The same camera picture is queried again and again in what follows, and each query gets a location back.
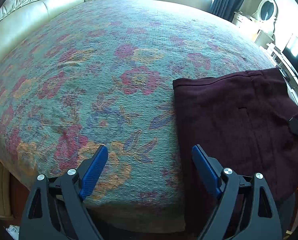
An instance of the floral bedspread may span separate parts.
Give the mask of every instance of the floral bedspread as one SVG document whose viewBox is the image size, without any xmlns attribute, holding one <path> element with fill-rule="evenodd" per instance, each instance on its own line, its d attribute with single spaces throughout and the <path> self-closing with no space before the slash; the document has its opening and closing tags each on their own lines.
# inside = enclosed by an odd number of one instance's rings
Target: floral bedspread
<svg viewBox="0 0 298 240">
<path fill-rule="evenodd" d="M 0 160 L 27 187 L 109 160 L 85 201 L 124 229 L 184 228 L 172 80 L 270 68 L 223 19 L 153 0 L 92 0 L 29 35 L 0 65 Z"/>
</svg>

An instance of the vanity table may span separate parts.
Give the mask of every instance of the vanity table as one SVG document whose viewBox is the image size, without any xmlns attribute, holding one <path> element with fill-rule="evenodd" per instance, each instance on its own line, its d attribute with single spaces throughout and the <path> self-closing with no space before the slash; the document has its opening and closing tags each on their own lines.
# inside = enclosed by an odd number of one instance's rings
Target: vanity table
<svg viewBox="0 0 298 240">
<path fill-rule="evenodd" d="M 277 5 L 274 0 L 262 0 L 257 11 L 252 15 L 235 12 L 232 23 L 249 37 L 255 44 L 268 48 L 267 43 L 274 42 L 274 22 L 276 21 Z"/>
</svg>

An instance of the ornate white mirror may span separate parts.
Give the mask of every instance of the ornate white mirror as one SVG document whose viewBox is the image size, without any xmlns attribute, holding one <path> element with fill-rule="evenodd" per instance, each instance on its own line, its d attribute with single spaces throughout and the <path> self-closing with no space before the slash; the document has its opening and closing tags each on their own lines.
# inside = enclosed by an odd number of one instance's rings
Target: ornate white mirror
<svg viewBox="0 0 298 240">
<path fill-rule="evenodd" d="M 262 0 L 258 10 L 252 16 L 261 23 L 261 29 L 270 36 L 273 35 L 277 16 L 277 4 L 274 0 Z"/>
</svg>

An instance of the dark purple garment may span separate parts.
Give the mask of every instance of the dark purple garment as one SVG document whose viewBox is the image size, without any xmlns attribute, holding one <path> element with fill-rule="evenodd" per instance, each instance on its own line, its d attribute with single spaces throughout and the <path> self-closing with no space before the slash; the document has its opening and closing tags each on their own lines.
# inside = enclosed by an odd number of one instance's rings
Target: dark purple garment
<svg viewBox="0 0 298 240">
<path fill-rule="evenodd" d="M 298 136 L 289 120 L 298 118 L 298 106 L 277 68 L 177 79 L 173 89 L 187 230 L 200 232 L 215 204 L 191 159 L 196 144 L 237 174 L 262 173 L 275 200 L 297 189 Z"/>
</svg>

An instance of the tv stand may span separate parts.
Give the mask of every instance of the tv stand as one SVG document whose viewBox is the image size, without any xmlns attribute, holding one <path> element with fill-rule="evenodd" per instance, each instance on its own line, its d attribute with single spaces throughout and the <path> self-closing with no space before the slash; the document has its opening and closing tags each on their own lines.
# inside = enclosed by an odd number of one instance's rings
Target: tv stand
<svg viewBox="0 0 298 240">
<path fill-rule="evenodd" d="M 267 43 L 268 48 L 264 49 L 260 47 L 260 49 L 264 52 L 264 54 L 268 57 L 268 59 L 272 62 L 274 67 L 278 67 L 283 69 L 289 76 L 290 81 L 287 82 L 288 94 L 289 97 L 298 105 L 298 73 L 289 62 L 289 60 L 280 52 L 275 49 L 275 45 L 273 43 Z"/>
</svg>

